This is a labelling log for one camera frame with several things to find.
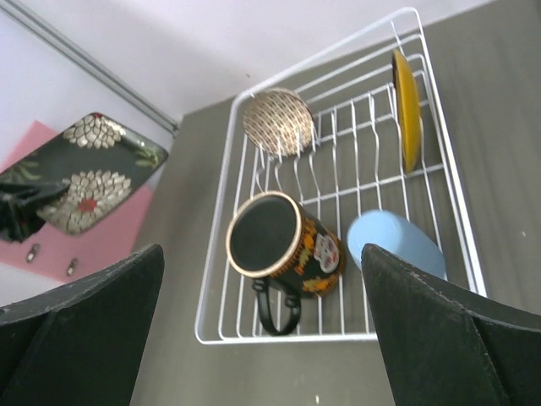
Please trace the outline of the black floral square plate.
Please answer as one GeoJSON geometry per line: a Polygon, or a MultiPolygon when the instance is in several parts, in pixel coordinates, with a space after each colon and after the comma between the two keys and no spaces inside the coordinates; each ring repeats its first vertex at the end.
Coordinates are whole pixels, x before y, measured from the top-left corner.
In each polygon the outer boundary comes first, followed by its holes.
{"type": "Polygon", "coordinates": [[[1,182],[68,184],[67,193],[38,216],[63,233],[80,235],[117,210],[167,158],[161,145],[91,112],[4,169],[1,182]]]}

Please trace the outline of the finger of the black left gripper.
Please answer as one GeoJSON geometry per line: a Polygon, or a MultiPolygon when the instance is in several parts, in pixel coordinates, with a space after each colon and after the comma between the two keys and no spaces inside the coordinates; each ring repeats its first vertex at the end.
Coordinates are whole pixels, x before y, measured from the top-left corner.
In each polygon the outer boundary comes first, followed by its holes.
{"type": "Polygon", "coordinates": [[[38,211],[63,197],[68,184],[1,182],[1,240],[22,243],[41,230],[45,221],[38,211]]]}

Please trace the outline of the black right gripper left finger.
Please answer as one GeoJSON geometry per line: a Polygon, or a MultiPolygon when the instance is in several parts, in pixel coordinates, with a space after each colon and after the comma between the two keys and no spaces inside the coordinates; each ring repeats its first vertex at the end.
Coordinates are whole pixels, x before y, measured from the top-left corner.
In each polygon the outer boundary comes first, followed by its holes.
{"type": "Polygon", "coordinates": [[[150,244],[1,309],[3,405],[128,405],[164,274],[150,244]]]}

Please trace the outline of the yellow round plate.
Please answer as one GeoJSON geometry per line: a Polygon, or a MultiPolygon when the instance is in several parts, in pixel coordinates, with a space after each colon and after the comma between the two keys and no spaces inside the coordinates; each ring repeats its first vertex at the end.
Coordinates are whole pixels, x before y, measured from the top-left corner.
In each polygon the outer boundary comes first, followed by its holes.
{"type": "Polygon", "coordinates": [[[396,90],[397,118],[402,136],[403,170],[410,173],[421,152],[421,112],[418,86],[405,56],[398,50],[392,55],[393,85],[396,90]]]}

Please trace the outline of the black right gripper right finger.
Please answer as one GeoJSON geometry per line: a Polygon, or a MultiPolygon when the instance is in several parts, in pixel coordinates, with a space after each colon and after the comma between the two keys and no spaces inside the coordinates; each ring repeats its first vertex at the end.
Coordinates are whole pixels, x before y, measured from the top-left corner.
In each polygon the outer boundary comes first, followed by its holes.
{"type": "Polygon", "coordinates": [[[397,405],[538,405],[540,317],[428,274],[376,244],[361,270],[397,405]]]}

